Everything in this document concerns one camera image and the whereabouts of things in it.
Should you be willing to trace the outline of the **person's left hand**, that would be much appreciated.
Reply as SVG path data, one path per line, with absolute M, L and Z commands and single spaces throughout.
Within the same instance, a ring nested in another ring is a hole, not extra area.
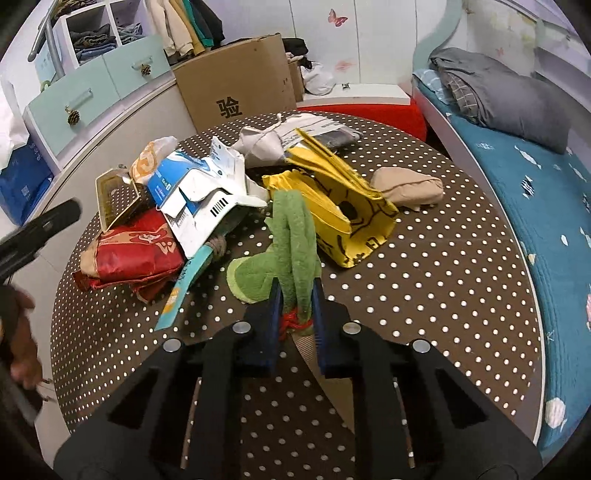
M 35 309 L 34 299 L 25 291 L 8 286 L 8 298 L 17 305 L 18 318 L 9 342 L 12 380 L 26 390 L 35 389 L 43 379 L 37 343 L 32 335 L 28 313 Z

